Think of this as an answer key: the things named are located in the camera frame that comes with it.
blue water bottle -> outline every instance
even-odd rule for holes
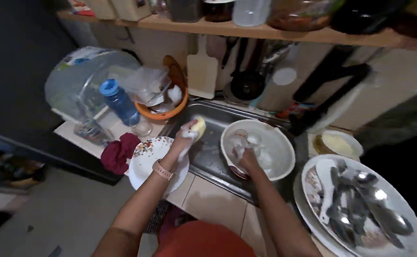
[[[137,108],[116,80],[106,80],[101,84],[99,91],[103,94],[105,103],[113,109],[124,125],[135,126],[140,121]]]

blue bottle cap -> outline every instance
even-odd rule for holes
[[[114,79],[108,79],[101,84],[99,92],[104,96],[113,96],[119,92],[118,82]]]

wooden board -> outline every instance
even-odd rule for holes
[[[292,32],[274,29],[265,24],[255,27],[241,27],[235,25],[232,21],[209,22],[204,18],[194,23],[172,22],[158,15],[151,15],[140,21],[120,19],[99,20],[92,16],[75,15],[71,11],[63,10],[58,12],[58,17],[82,22],[102,22],[117,26],[131,26],[173,32],[417,50],[417,39],[400,35],[389,28],[374,35],[348,35],[337,32],[329,27],[312,32]]]

kitchen counter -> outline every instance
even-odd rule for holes
[[[232,105],[221,101],[212,102],[264,116],[270,116],[270,114],[261,110],[251,111],[248,110],[247,107],[241,105]],[[166,125],[166,121],[153,121],[152,125],[153,131],[151,134],[147,137],[140,138],[141,140],[158,136]],[[73,129],[73,123],[65,122],[54,132],[86,150],[93,156],[100,158],[103,147],[94,145],[75,135]],[[131,128],[124,126],[121,121],[118,121],[110,128],[110,131],[115,139],[119,139],[124,133],[131,132]],[[313,148],[312,142],[314,136],[315,135],[312,134],[308,135],[308,151],[310,157],[318,155]],[[183,181],[183,184],[171,194],[164,196],[164,198],[200,220],[213,224],[225,225],[248,243],[258,256],[276,256],[276,250],[265,226],[261,210],[248,203],[245,199],[240,198],[201,177],[195,176],[190,172]],[[312,239],[317,244],[323,256],[335,256],[327,248],[322,246],[315,237],[312,236]]]

gray floor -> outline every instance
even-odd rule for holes
[[[60,257],[90,256],[134,189],[127,177],[112,187],[51,169],[29,201],[0,228],[0,257],[47,257],[57,247]],[[27,232],[28,226],[34,230]],[[139,256],[157,246],[145,235]]]

